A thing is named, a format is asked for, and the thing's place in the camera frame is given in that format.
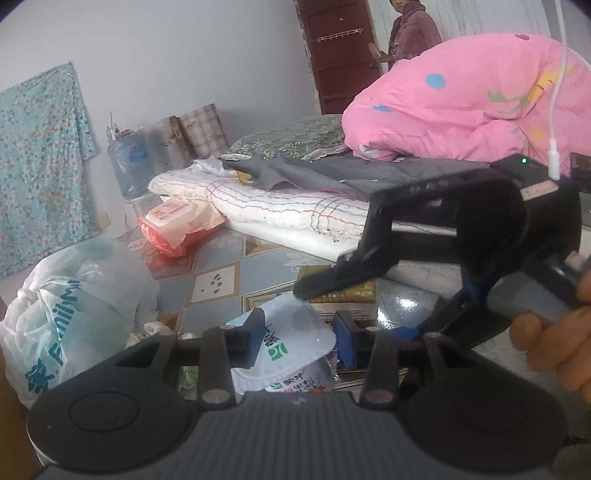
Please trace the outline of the person's right hand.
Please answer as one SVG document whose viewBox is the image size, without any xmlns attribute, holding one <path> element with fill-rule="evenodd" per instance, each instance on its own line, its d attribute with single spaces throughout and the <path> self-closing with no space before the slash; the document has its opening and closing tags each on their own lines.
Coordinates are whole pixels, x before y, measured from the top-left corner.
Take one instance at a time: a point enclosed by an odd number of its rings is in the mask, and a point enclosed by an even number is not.
<svg viewBox="0 0 591 480">
<path fill-rule="evenodd" d="M 531 370 L 555 372 L 559 386 L 579 391 L 590 403 L 590 271 L 577 287 L 577 297 L 585 306 L 556 323 L 544 327 L 540 318 L 526 313 L 515 318 L 509 337 L 513 347 L 527 355 Z"/>
</svg>

